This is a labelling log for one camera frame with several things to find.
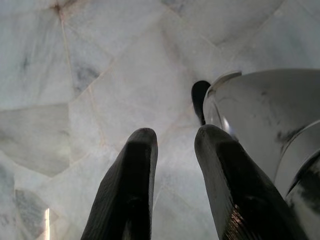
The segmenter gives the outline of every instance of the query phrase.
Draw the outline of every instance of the marble tile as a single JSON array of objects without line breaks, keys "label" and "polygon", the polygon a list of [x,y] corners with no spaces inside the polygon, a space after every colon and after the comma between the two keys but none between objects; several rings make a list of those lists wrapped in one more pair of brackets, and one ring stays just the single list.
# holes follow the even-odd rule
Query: marble tile
[{"label": "marble tile", "polygon": [[106,144],[123,144],[144,127],[160,137],[190,106],[196,81],[179,61],[161,23],[155,24],[92,85]]},{"label": "marble tile", "polygon": [[26,167],[14,165],[14,188],[34,191],[51,178],[37,171],[32,171]]},{"label": "marble tile", "polygon": [[[53,223],[58,218],[45,202],[25,189],[15,190],[15,205],[17,234],[20,239],[36,239],[46,230],[46,221]],[[48,219],[46,219],[46,211],[49,212]]]},{"label": "marble tile", "polygon": [[79,0],[63,15],[67,24],[117,57],[164,11],[156,0]]},{"label": "marble tile", "polygon": [[178,128],[194,128],[197,130],[201,127],[201,123],[195,113],[193,104],[186,109],[186,111],[173,125]]},{"label": "marble tile", "polygon": [[62,172],[70,162],[68,105],[0,112],[0,150],[49,177]]},{"label": "marble tile", "polygon": [[205,181],[195,154],[198,127],[174,128],[159,146],[156,179],[190,206],[211,213]]},{"label": "marble tile", "polygon": [[49,234],[43,232],[36,240],[79,240],[82,236],[82,232],[64,217],[59,217],[58,220],[50,224]]},{"label": "marble tile", "polygon": [[99,148],[40,186],[36,193],[82,233],[100,182],[117,155],[113,148]]},{"label": "marble tile", "polygon": [[54,9],[0,19],[0,110],[66,103],[74,92]]},{"label": "marble tile", "polygon": [[170,45],[168,55],[186,66],[195,79],[213,82],[225,73],[229,58],[172,11],[163,16],[159,26],[166,43]]},{"label": "marble tile", "polygon": [[73,4],[75,2],[74,0],[56,0],[56,1],[61,8],[68,7],[68,5]]},{"label": "marble tile", "polygon": [[313,16],[320,20],[320,1],[318,0],[297,0]]},{"label": "marble tile", "polygon": [[13,162],[0,151],[0,239],[16,240],[15,176]]},{"label": "marble tile", "polygon": [[232,56],[284,0],[161,0]]},{"label": "marble tile", "polygon": [[164,188],[153,211],[151,238],[218,240],[218,235],[212,219],[208,219],[187,205],[178,195]]},{"label": "marble tile", "polygon": [[53,8],[56,0],[2,0],[0,18],[25,12]]},{"label": "marble tile", "polygon": [[69,119],[71,161],[75,162],[103,142],[88,90],[69,105]]},{"label": "marble tile", "polygon": [[74,92],[78,96],[112,63],[113,56],[64,27],[71,65]]},{"label": "marble tile", "polygon": [[320,67],[320,24],[296,1],[287,1],[230,64],[244,73]]}]

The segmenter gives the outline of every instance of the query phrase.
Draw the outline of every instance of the white marble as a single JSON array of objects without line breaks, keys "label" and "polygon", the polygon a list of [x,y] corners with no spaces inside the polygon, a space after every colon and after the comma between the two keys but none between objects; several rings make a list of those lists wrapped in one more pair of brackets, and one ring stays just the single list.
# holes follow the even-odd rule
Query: white marble
[{"label": "white marble", "polygon": [[73,4],[75,1],[74,0],[56,0],[56,2],[61,8],[66,8],[68,5]]},{"label": "white marble", "polygon": [[70,163],[68,105],[1,111],[0,150],[49,177],[62,172]]},{"label": "white marble", "polygon": [[86,90],[69,105],[72,162],[104,143],[91,98]]},{"label": "white marble", "polygon": [[113,56],[67,25],[64,27],[74,92],[81,94],[112,63]]},{"label": "white marble", "polygon": [[218,240],[214,221],[163,188],[152,215],[152,240]]},{"label": "white marble", "polygon": [[160,141],[190,106],[191,88],[197,79],[177,55],[159,23],[93,83],[106,144],[124,143],[143,127],[153,128]]},{"label": "white marble", "polygon": [[14,188],[34,191],[51,178],[37,171],[14,164]]},{"label": "white marble", "polygon": [[16,225],[19,239],[34,240],[46,230],[46,221],[53,223],[57,214],[37,195],[25,189],[15,190]]},{"label": "white marble", "polygon": [[113,148],[99,148],[35,192],[82,233],[100,182],[117,155]]},{"label": "white marble", "polygon": [[244,73],[320,67],[319,22],[296,1],[287,1],[230,64]]},{"label": "white marble", "polygon": [[199,127],[178,127],[166,135],[159,146],[156,174],[162,175],[162,184],[181,196],[187,204],[202,213],[209,213],[210,217],[205,181],[194,149]]},{"label": "white marble", "polygon": [[52,8],[56,0],[1,0],[0,18]]},{"label": "white marble", "polygon": [[66,103],[73,96],[54,9],[0,18],[0,110]]},{"label": "white marble", "polygon": [[181,114],[178,120],[173,124],[173,127],[177,128],[196,128],[199,129],[201,123],[199,118],[195,114],[193,104],[190,104],[183,114]]},{"label": "white marble", "polygon": [[229,58],[175,13],[168,11],[158,25],[169,46],[167,54],[188,68],[193,78],[213,82],[225,73]]},{"label": "white marble", "polygon": [[284,0],[161,0],[232,56]]},{"label": "white marble", "polygon": [[165,11],[156,0],[79,0],[63,10],[67,24],[119,56]]},{"label": "white marble", "polygon": [[18,240],[13,162],[0,151],[0,239]]}]

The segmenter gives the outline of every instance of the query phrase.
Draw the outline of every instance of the gray marble pattern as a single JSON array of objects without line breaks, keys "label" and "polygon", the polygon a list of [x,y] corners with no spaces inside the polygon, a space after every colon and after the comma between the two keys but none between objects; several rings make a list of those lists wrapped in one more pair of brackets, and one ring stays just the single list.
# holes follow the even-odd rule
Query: gray marble pattern
[{"label": "gray marble pattern", "polygon": [[64,28],[73,87],[76,96],[81,94],[112,63],[113,56],[84,38],[70,27]]},{"label": "gray marble pattern", "polygon": [[0,18],[53,8],[56,4],[56,0],[2,0]]},{"label": "gray marble pattern", "polygon": [[287,1],[230,63],[244,73],[279,68],[320,68],[319,22]]},{"label": "gray marble pattern", "polygon": [[0,110],[67,103],[74,97],[54,9],[2,18],[0,29]]},{"label": "gray marble pattern", "polygon": [[13,162],[0,151],[0,239],[17,239]]},{"label": "gray marble pattern", "polygon": [[[15,190],[15,205],[19,238],[34,240],[39,237],[46,229],[45,212],[49,206],[34,193],[24,189]],[[57,218],[54,211],[49,211],[48,220],[50,223],[53,223]]]},{"label": "gray marble pattern", "polygon": [[71,162],[104,144],[92,95],[86,90],[69,105]]},{"label": "gray marble pattern", "polygon": [[162,0],[196,31],[232,56],[284,0]]},{"label": "gray marble pattern", "polygon": [[194,153],[199,80],[320,68],[318,0],[3,0],[0,239],[78,240],[128,136],[158,139],[152,239],[218,240]]},{"label": "gray marble pattern", "polygon": [[0,150],[49,177],[70,164],[68,105],[0,112]]},{"label": "gray marble pattern", "polygon": [[79,0],[63,15],[68,25],[119,57],[164,11],[157,0]]}]

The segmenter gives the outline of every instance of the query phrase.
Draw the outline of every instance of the bright light spot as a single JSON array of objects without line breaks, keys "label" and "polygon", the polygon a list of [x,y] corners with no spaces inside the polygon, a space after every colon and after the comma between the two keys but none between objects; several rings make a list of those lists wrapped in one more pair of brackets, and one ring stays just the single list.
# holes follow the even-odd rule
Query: bright light spot
[{"label": "bright light spot", "polygon": [[222,117],[222,128],[225,130],[228,134],[232,133],[231,127],[227,121],[227,119],[223,116]]},{"label": "bright light spot", "polygon": [[50,240],[50,209],[44,211],[44,240]]}]

